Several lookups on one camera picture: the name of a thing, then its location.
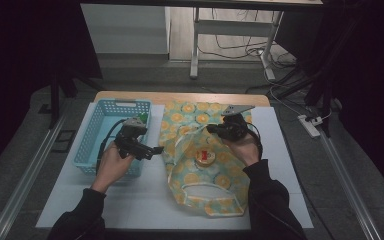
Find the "person's left hand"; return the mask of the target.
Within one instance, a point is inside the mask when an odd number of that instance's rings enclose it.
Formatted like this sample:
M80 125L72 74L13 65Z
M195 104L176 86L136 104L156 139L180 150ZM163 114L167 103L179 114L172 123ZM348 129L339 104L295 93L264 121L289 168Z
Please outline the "person's left hand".
M134 155L127 155L122 158L114 142L111 142L104 151L100 166L91 189L100 193L106 193L108 188L117 180L122 178L128 171Z

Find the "white desk frame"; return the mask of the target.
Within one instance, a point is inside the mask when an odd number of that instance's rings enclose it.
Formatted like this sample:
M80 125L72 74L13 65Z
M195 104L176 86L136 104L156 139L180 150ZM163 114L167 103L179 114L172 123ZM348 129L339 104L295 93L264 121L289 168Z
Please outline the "white desk frame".
M265 37L267 45L257 54L264 67L264 75L267 80L274 80L275 75L270 67L269 54L280 25L282 11L273 13L273 20L267 22L239 22L228 20L201 20L200 9L195 8L193 14L193 47L191 54L190 78L198 77L198 38L200 35L224 35L224 36L250 36Z

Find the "black floor plate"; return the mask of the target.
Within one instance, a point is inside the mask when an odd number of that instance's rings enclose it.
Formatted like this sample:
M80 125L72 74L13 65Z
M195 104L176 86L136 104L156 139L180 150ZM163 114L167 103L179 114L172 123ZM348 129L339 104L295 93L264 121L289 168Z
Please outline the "black floor plate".
M75 130L61 130L52 148L55 153L68 153L75 139Z

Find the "black stand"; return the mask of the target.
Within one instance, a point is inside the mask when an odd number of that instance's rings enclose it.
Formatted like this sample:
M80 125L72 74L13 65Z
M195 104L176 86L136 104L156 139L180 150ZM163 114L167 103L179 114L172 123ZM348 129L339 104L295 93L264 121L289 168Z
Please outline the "black stand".
M80 80L82 83L97 91L105 91L105 88L95 82L92 78L87 77L85 74L80 73L74 68L66 67L58 70L51 77L51 122L49 125L50 129L56 126L57 121L60 119L60 93L62 90L64 95L68 98L74 98L78 94L77 87L75 86L74 80Z
M333 76L339 56L352 31L353 24L347 21L322 20L317 30L312 31L314 42L310 49L306 50L304 57L298 58L298 64L294 68L294 70L304 71L304 79L288 90L273 95L273 98L283 99L310 86L304 97L304 103L306 106L315 106L319 100L322 100L321 128L327 136L330 136L329 116Z

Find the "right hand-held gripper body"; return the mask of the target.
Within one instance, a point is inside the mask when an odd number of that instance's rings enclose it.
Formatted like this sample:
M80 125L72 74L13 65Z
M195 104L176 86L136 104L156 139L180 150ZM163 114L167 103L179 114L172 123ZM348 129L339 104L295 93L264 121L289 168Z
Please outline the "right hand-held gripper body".
M223 123L218 125L218 136L225 140L241 140L251 134L242 113L253 108L253 105L229 105L222 113Z

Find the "grey cabinet panel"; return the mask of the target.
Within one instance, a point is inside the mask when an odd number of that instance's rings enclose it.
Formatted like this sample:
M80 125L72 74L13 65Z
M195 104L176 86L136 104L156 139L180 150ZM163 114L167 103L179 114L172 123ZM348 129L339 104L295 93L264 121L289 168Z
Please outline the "grey cabinet panel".
M97 53L169 53L169 7L82 4L81 9Z

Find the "person's right hand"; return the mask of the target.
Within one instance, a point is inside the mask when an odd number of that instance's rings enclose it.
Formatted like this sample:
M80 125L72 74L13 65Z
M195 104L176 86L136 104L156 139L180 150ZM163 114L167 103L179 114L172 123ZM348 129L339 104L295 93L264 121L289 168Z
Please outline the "person's right hand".
M250 166L260 160L259 149L255 139L250 134L247 134L243 139L236 142L229 140L222 140L222 142L245 166Z

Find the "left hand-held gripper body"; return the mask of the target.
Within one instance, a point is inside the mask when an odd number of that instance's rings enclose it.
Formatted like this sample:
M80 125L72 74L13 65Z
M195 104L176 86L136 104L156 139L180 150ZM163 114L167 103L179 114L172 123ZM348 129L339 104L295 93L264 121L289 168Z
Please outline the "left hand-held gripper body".
M140 118L132 117L126 119L114 140L119 150L119 155L122 158L125 158L127 155L134 155L138 160L145 158L145 145L141 144L138 138L145 135L146 132L146 125Z

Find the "white power strip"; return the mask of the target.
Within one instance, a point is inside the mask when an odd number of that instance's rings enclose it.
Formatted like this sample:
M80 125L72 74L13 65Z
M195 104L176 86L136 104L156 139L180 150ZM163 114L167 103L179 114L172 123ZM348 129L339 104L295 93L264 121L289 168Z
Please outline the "white power strip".
M323 122L321 117L308 117L306 115L299 115L298 120L311 138L320 136L320 132L317 129L317 126Z

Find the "white table mat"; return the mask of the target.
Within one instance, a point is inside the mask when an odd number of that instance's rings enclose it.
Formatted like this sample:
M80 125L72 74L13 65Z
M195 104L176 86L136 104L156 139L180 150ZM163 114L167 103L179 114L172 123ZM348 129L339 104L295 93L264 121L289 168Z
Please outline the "white table mat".
M60 215L75 208L83 189L93 182L73 165L73 158L96 106L90 105L76 139L62 167L48 201L36 223L50 228ZM272 107L251 110L252 122L260 131L263 157L268 160L270 175L279 180L290 194L290 209L304 228L313 226L293 169L280 126ZM163 160L155 156L144 162L140 177L121 180L107 191L103 212L106 226L121 230L248 230L249 215L210 217L174 200L168 184Z

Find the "aluminium rail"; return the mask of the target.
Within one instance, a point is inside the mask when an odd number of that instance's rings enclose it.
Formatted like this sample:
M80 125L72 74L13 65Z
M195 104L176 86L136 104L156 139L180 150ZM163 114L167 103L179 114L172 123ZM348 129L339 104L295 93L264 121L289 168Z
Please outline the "aluminium rail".
M334 142L324 132L320 135L320 141L329 157L348 202L355 212L355 216L367 240L382 240L381 234L357 188L339 155Z
M24 204L33 183L35 182L50 150L67 118L68 108L64 107L60 113L60 118L54 127L47 131L44 140L38 150L30 160L29 165L24 171L21 179L17 183L14 191L10 195L5 207L0 214L0 240L5 240L11 230L13 223Z

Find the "blue plastic basket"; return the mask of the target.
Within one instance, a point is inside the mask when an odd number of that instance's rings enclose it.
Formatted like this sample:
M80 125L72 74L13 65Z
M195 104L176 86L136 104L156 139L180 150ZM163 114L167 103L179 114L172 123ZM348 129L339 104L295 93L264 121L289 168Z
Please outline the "blue plastic basket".
M141 113L148 114L148 120L143 122L150 126L152 103L149 100L126 100L104 98L92 103L82 121L79 134L80 145L75 151L72 163L85 175L96 174L96 163L101 144L109 136L105 147L114 141L121 130L121 120L139 117Z

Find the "orange-print fabric bag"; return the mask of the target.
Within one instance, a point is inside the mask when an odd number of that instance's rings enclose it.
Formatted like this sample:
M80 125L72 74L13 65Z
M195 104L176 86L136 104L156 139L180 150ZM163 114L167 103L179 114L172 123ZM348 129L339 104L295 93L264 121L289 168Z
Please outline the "orange-print fabric bag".
M249 178L243 172L244 164L206 128L222 123L227 107L209 102L169 102L160 128L159 145L164 147L168 186L176 202L211 217L241 216L248 205ZM216 154L211 166L199 166L195 161L200 149Z

